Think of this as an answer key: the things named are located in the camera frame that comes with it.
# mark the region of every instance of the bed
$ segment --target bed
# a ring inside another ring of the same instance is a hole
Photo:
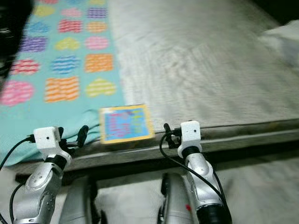
[[[69,170],[161,158],[163,124],[194,119],[206,151],[299,140],[299,75],[259,41],[278,24],[247,0],[110,0],[127,105],[146,104],[155,139],[78,151]],[[32,172],[38,162],[10,168]]]

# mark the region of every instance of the black wire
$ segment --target black wire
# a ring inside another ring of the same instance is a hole
[[[22,141],[19,141],[17,144],[15,144],[14,147],[12,147],[12,149],[7,153],[7,155],[5,156],[5,158],[3,159],[2,163],[0,164],[0,171],[2,170],[6,160],[8,159],[8,157],[10,156],[10,154],[15,150],[15,148],[17,148],[20,144],[22,144],[23,142],[26,142],[26,141],[30,141],[31,138],[28,137],[28,138],[25,138],[23,139]],[[4,219],[4,217],[2,216],[1,212],[0,212],[0,221],[3,223],[3,224],[8,224],[8,222]]]
[[[168,134],[164,134],[163,137],[162,137],[161,140],[160,140],[159,148],[160,148],[160,152],[161,152],[161,154],[162,154],[165,158],[167,158],[167,159],[169,159],[169,160],[175,162],[176,164],[178,164],[178,165],[181,166],[182,168],[188,170],[190,173],[192,173],[192,174],[194,174],[195,176],[197,176],[197,177],[198,177],[200,180],[202,180],[206,185],[208,185],[213,191],[215,191],[216,194],[221,198],[221,200],[222,200],[222,202],[223,202],[223,204],[224,204],[224,207],[225,207],[225,209],[227,210],[227,212],[228,212],[228,214],[229,214],[229,218],[230,218],[230,220],[232,220],[232,218],[231,218],[231,214],[230,214],[230,212],[229,212],[228,205],[227,205],[227,203],[226,203],[226,199],[225,199],[225,196],[224,196],[223,188],[222,188],[222,186],[221,186],[221,183],[220,183],[220,181],[219,181],[219,178],[218,178],[217,174],[213,171],[214,176],[215,176],[215,178],[216,178],[216,181],[217,181],[217,183],[218,183],[218,185],[219,185],[219,188],[220,188],[221,193],[220,193],[219,190],[217,190],[217,189],[216,189],[216,188],[215,188],[209,181],[207,181],[203,176],[201,176],[200,174],[196,173],[193,169],[190,169],[190,168],[187,167],[185,164],[183,164],[183,163],[181,163],[181,162],[179,162],[179,161],[177,161],[177,160],[171,158],[169,155],[167,155],[167,154],[163,151],[162,144],[163,144],[163,141],[164,141],[164,139],[165,139],[165,137],[166,137],[167,135],[168,135]]]
[[[13,205],[14,205],[14,196],[17,193],[18,189],[23,186],[25,183],[20,183],[13,191],[13,193],[10,196],[10,201],[9,201],[9,215],[10,215],[10,220],[11,223],[14,223],[14,209],[13,209]]]

